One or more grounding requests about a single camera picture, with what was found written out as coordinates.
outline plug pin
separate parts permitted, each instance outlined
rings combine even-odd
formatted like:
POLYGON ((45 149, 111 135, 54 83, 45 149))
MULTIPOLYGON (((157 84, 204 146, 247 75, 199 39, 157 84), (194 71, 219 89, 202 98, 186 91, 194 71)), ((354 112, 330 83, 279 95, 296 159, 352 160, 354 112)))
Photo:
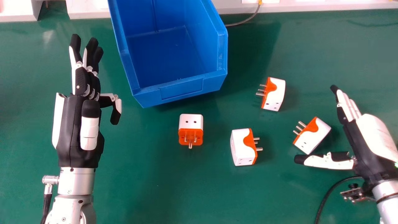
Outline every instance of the plug pin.
POLYGON ((299 121, 298 124, 300 124, 303 128, 307 127, 303 122, 299 121))

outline blue plastic bin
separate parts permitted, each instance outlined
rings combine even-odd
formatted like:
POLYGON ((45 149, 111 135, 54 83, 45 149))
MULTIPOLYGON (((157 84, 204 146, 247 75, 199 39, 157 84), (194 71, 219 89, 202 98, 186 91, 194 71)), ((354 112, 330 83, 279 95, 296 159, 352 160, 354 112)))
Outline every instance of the blue plastic bin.
POLYGON ((219 90, 228 33, 211 0, 108 0, 131 92, 150 107, 219 90))

